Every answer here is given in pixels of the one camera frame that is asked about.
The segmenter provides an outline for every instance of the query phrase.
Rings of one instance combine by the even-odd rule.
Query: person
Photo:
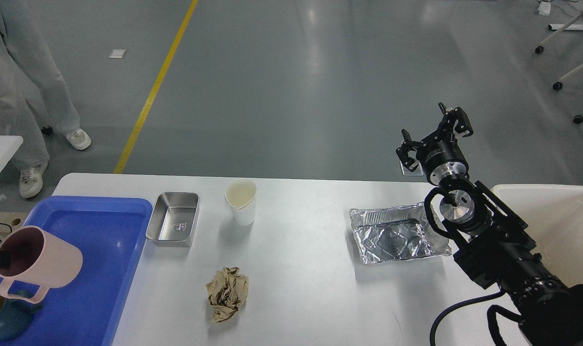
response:
[[[23,144],[11,162],[21,171],[19,191],[34,197],[43,186],[50,156],[44,138],[19,90],[15,65],[39,89],[52,127],[78,150],[91,139],[80,127],[65,80],[24,0],[0,0],[0,135],[22,136]]]

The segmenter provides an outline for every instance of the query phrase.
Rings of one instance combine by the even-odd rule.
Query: sneaker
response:
[[[21,180],[19,181],[19,190],[23,198],[31,198],[39,194],[42,190],[44,180],[42,174],[48,167],[48,162],[29,169],[21,170]]]
[[[67,135],[66,138],[72,147],[78,150],[84,150],[91,145],[91,138],[82,129],[78,129],[78,131]]]

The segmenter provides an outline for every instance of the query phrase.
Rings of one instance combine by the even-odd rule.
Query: aluminum foil tray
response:
[[[365,264],[449,256],[449,239],[428,225],[424,203],[382,210],[349,210],[353,238]]]

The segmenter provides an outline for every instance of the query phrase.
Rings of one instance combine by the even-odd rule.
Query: chair wheel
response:
[[[44,127],[42,127],[42,128],[40,129],[40,131],[41,131],[43,134],[45,134],[45,135],[47,135],[47,136],[50,136],[50,135],[52,134],[52,127],[50,127],[50,126],[44,126]]]
[[[581,115],[576,115],[573,117],[573,122],[575,124],[582,124],[582,121],[583,121],[583,116],[581,116]]]

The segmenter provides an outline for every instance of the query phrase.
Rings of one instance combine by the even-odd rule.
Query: gray floor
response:
[[[30,201],[6,167],[3,211],[30,210],[67,173],[113,171],[190,6],[30,3],[94,142],[78,153],[48,137],[46,185]],[[583,185],[583,124],[571,122],[583,112],[583,73],[551,90],[583,62],[583,32],[536,55],[547,24],[570,18],[536,9],[535,0],[202,0],[124,172],[423,181],[401,174],[394,149],[402,128],[432,132],[442,101],[474,126],[460,142],[472,179]],[[124,59],[107,59],[115,48]]]

